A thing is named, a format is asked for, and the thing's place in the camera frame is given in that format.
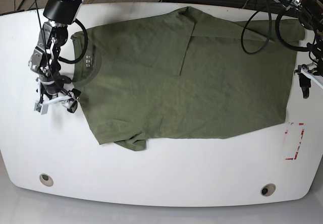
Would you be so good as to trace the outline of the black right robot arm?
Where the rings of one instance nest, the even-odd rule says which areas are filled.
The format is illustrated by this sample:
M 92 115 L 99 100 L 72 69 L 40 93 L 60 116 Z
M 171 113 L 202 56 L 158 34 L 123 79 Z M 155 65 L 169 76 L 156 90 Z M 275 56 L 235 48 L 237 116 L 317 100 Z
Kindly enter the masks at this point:
M 47 113 L 49 105 L 55 103 L 61 103 L 70 113 L 74 113 L 78 107 L 81 92 L 75 88 L 64 88 L 72 80 L 60 74 L 60 63 L 73 65 L 85 56 L 88 34 L 84 25 L 76 18 L 83 2 L 84 0 L 48 0 L 44 8 L 43 15 L 47 21 L 39 25 L 38 42 L 28 62 L 30 70 L 38 75 L 34 110 L 42 115 Z M 67 27 L 73 23 L 82 29 L 84 45 L 76 59 L 68 60 L 60 57 L 60 51 L 68 39 Z

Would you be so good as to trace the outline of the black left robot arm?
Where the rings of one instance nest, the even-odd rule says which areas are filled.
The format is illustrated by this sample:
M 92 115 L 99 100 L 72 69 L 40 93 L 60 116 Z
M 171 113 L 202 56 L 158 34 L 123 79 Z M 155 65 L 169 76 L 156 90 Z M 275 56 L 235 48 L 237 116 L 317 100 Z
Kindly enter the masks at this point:
M 322 1 L 321 0 L 273 0 L 281 5 L 283 9 L 278 13 L 275 22 L 275 33 L 278 41 L 286 48 L 296 52 L 306 52 L 311 61 L 310 64 L 298 65 L 294 73 L 298 75 L 299 86 L 303 98 L 309 98 L 311 83 L 316 83 L 322 88 Z M 272 14 L 268 0 L 265 0 L 269 26 L 268 36 L 272 33 Z M 289 9 L 298 13 L 298 20 L 307 30 L 314 32 L 312 43 L 306 46 L 293 46 L 285 41 L 280 33 L 280 22 Z

